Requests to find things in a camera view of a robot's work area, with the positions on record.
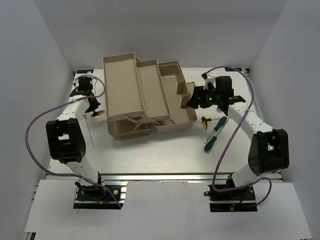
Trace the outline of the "beige plastic toolbox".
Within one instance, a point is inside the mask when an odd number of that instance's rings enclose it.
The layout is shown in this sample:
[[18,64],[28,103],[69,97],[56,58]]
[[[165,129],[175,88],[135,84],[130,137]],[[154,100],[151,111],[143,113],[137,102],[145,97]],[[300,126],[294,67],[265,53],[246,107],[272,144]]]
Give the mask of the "beige plastic toolbox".
[[121,141],[189,130],[198,119],[187,106],[194,82],[179,62],[138,60],[135,53],[105,56],[103,74],[108,133]]

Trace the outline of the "yellow black T-handle hex key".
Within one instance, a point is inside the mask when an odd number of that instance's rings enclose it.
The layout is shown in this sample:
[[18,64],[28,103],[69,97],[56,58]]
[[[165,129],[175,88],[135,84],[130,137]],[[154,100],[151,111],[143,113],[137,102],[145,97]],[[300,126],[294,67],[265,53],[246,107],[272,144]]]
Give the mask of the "yellow black T-handle hex key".
[[100,115],[102,115],[102,114],[104,114],[105,113],[105,111],[104,110],[99,110],[99,111],[92,111],[92,112],[86,112],[84,115],[83,115],[83,117],[86,119],[87,117],[88,117],[88,114],[89,114],[89,116],[91,117],[91,118],[94,118],[94,117],[96,117],[96,116],[100,116]]

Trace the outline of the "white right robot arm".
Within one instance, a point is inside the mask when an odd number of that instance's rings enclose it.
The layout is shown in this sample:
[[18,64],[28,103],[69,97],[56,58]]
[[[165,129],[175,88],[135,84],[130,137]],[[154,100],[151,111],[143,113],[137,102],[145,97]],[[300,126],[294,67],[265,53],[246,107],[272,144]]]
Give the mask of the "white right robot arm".
[[284,129],[275,129],[260,119],[245,99],[234,94],[232,79],[219,76],[215,81],[208,79],[204,86],[196,86],[186,104],[188,107],[209,108],[217,106],[229,119],[238,125],[251,140],[248,163],[230,175],[226,182],[226,195],[236,200],[244,188],[257,183],[269,173],[289,167],[289,139]]

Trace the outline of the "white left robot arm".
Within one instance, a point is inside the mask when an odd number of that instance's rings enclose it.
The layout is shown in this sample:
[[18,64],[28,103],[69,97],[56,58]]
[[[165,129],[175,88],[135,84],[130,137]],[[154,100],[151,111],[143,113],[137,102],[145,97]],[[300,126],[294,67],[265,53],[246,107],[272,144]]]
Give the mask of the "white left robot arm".
[[79,76],[71,89],[68,103],[56,120],[46,123],[46,134],[49,152],[52,159],[66,165],[76,174],[80,186],[89,186],[88,193],[99,200],[105,196],[106,187],[98,182],[99,173],[94,170],[85,157],[86,142],[80,122],[90,114],[92,118],[103,114],[97,110],[101,105],[94,95],[93,80],[97,78],[90,74]]

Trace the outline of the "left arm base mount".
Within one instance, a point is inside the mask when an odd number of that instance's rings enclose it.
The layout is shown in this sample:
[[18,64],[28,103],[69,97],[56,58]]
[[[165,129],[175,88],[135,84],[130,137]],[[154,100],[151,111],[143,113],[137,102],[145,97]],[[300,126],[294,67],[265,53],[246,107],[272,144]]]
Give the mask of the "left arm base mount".
[[119,204],[116,203],[112,195],[103,187],[96,185],[85,186],[81,185],[78,181],[75,182],[75,185],[74,209],[120,210],[123,206],[123,203],[121,203],[121,185],[105,185]]

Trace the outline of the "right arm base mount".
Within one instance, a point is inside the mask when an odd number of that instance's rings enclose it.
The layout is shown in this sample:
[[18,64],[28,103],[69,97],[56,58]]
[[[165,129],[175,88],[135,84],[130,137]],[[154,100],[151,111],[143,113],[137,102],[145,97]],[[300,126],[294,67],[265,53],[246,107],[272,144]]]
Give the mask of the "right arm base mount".
[[218,192],[208,185],[203,193],[209,198],[211,213],[257,212],[256,196],[252,186],[243,189]]

